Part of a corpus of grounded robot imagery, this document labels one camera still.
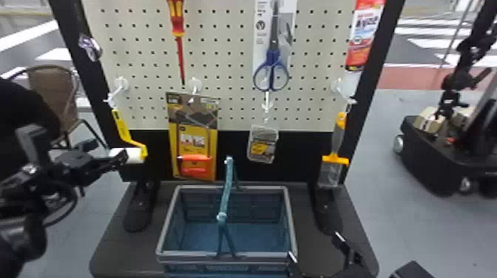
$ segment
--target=plastic basket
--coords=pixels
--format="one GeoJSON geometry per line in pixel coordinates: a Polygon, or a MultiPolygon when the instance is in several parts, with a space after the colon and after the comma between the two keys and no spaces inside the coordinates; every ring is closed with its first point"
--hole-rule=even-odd
{"type": "Polygon", "coordinates": [[[155,251],[167,277],[287,277],[297,255],[284,186],[178,186],[155,251]]]}

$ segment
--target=black frame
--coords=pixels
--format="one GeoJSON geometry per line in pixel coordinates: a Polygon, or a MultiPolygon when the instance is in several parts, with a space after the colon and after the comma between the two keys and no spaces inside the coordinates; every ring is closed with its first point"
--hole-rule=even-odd
{"type": "MultiPolygon", "coordinates": [[[[110,147],[126,146],[119,138],[108,105],[103,102],[103,99],[107,97],[109,87],[102,66],[98,61],[91,62],[86,52],[78,46],[79,34],[90,34],[81,0],[49,0],[49,2],[108,145],[110,147]]],[[[371,54],[357,87],[358,104],[352,108],[348,116],[348,126],[340,151],[344,157],[351,159],[354,156],[404,2],[405,0],[389,0],[385,5],[379,23],[381,32],[376,33],[371,54]]],[[[135,130],[132,131],[132,136],[149,148],[150,155],[146,169],[149,179],[173,179],[168,132],[135,130]]],[[[321,155],[330,152],[330,132],[281,132],[274,163],[271,165],[253,163],[246,158],[248,136],[248,131],[221,131],[219,133],[218,179],[222,179],[224,175],[222,164],[224,157],[232,155],[241,180],[277,180],[315,184],[319,174],[321,155]]],[[[143,166],[127,166],[127,169],[121,171],[121,177],[125,181],[138,180],[143,177],[143,173],[143,166]]],[[[346,175],[347,170],[342,173],[342,183],[345,182],[346,175]]]]}

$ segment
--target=wicker chair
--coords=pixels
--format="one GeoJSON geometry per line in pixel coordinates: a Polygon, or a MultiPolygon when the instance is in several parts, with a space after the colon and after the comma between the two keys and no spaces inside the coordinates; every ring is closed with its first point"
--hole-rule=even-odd
{"type": "Polygon", "coordinates": [[[8,79],[13,81],[25,73],[28,76],[30,88],[42,96],[61,121],[61,136],[52,141],[52,145],[55,148],[70,149],[72,146],[69,134],[83,124],[97,141],[105,149],[108,149],[108,146],[90,124],[78,117],[75,95],[79,88],[79,81],[75,74],[65,67],[41,65],[23,69],[8,79]]]}

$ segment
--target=red screwdriver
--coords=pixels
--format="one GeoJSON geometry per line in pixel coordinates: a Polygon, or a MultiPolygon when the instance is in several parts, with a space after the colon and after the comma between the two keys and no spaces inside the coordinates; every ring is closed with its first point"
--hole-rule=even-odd
{"type": "Polygon", "coordinates": [[[176,38],[177,59],[180,65],[181,85],[185,86],[185,68],[183,65],[183,42],[181,38],[185,35],[183,29],[183,0],[168,0],[169,13],[171,15],[172,35],[176,38]]]}

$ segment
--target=white pegboard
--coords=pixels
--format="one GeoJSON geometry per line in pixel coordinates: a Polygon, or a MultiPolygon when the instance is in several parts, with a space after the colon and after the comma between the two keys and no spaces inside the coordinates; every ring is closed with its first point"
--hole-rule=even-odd
{"type": "MultiPolygon", "coordinates": [[[[130,129],[167,129],[165,93],[183,92],[166,0],[83,0],[110,88],[130,129]]],[[[345,101],[330,90],[344,73],[355,0],[299,0],[288,86],[273,95],[280,130],[329,132],[345,101]]],[[[263,93],[252,84],[254,0],[185,0],[186,80],[221,98],[220,129],[248,130],[263,117],[263,93]]]]}

